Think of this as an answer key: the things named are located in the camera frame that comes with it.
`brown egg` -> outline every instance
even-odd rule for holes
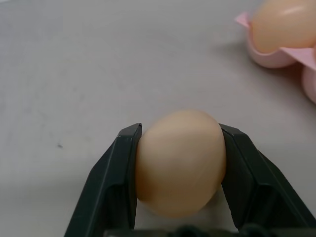
[[[139,141],[137,197],[157,215],[189,216],[208,203],[225,171],[224,136],[215,119],[195,110],[175,112]]]
[[[316,43],[316,0],[266,0],[251,21],[252,39],[261,53]]]

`white tabletop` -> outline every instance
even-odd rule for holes
[[[175,110],[247,133],[316,214],[316,107],[300,67],[249,60],[233,22],[260,0],[0,4],[0,231],[62,237],[91,167],[124,127]],[[223,193],[186,220],[139,206],[137,228],[232,230]]]

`gray table surface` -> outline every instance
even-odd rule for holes
[[[247,133],[316,214],[316,107],[301,68],[254,65],[233,22],[259,0],[0,4],[0,235],[61,237],[120,129],[183,108]],[[139,205],[137,228],[233,230],[219,192],[185,220]]]

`egg tray compartment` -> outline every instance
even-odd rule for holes
[[[257,224],[261,234],[271,228],[283,228],[274,233],[280,237],[316,236],[315,218],[281,171],[256,149],[246,134],[226,125],[221,128],[227,153],[222,187],[235,226],[243,231],[246,224]],[[65,237],[170,236],[160,231],[133,231],[137,204],[135,157],[141,136],[140,123],[121,130],[94,165]],[[221,230],[210,233],[218,237],[235,236]]]
[[[316,54],[314,49],[281,47],[272,53],[260,53],[252,42],[248,13],[242,13],[235,21],[246,29],[247,50],[250,57],[258,65],[270,69],[287,67],[297,62],[304,65],[302,87],[309,99],[316,103]]]

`pink egg carton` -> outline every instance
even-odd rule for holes
[[[239,15],[235,21],[247,29],[248,53],[257,64],[265,68],[283,68],[300,62],[305,66],[302,76],[303,89],[306,95],[316,103],[316,59],[314,57],[314,49],[282,47],[272,53],[260,53],[253,46],[249,30],[248,13],[244,12]]]

